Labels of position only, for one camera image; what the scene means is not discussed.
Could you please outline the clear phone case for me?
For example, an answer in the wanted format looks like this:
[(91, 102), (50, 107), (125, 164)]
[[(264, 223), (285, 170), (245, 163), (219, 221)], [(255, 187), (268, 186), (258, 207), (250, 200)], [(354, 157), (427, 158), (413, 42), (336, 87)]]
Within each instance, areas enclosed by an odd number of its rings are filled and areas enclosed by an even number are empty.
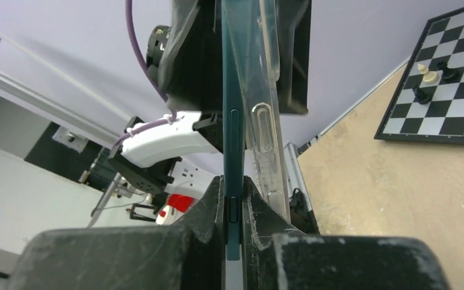
[(248, 111), (249, 147), (262, 197), (281, 217), (289, 219), (276, 85), (280, 76), (276, 4), (274, 1), (247, 3), (250, 32), (246, 37), (243, 101)]

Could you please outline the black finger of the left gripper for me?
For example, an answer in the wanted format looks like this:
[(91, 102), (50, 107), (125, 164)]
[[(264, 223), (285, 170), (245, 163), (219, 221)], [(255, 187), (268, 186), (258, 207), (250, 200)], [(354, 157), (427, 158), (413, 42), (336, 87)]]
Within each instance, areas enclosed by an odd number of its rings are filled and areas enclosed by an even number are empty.
[(312, 2), (275, 3), (280, 54), (279, 109), (282, 114), (306, 115)]
[(222, 109), (221, 26), (215, 1), (173, 1), (172, 24), (158, 86), (170, 109)]

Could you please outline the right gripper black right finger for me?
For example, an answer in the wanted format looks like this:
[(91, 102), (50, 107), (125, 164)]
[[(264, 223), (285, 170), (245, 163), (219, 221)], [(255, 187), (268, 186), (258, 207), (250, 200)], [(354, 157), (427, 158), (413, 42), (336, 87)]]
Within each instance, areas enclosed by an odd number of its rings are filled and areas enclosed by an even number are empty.
[(245, 289), (449, 289), (430, 248), (394, 236), (305, 234), (243, 182)]

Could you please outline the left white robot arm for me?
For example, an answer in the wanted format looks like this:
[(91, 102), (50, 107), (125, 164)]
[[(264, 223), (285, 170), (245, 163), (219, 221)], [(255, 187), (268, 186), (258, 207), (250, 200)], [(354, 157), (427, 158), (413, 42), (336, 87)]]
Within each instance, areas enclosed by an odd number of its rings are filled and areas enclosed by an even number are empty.
[(308, 112), (311, 1), (174, 1), (172, 24), (156, 27), (145, 65), (170, 114), (131, 120), (110, 161), (136, 188), (200, 198), (191, 175), (160, 177), (158, 163), (195, 153), (221, 153), (235, 180), (246, 151), (257, 188), (287, 192), (282, 114)]

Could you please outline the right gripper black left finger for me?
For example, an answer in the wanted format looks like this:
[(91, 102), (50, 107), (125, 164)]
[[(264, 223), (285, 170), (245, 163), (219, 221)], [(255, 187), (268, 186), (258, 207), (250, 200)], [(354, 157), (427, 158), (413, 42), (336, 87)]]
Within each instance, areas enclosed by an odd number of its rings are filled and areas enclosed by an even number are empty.
[(25, 248), (8, 289), (224, 289), (222, 178), (173, 224), (50, 230)]

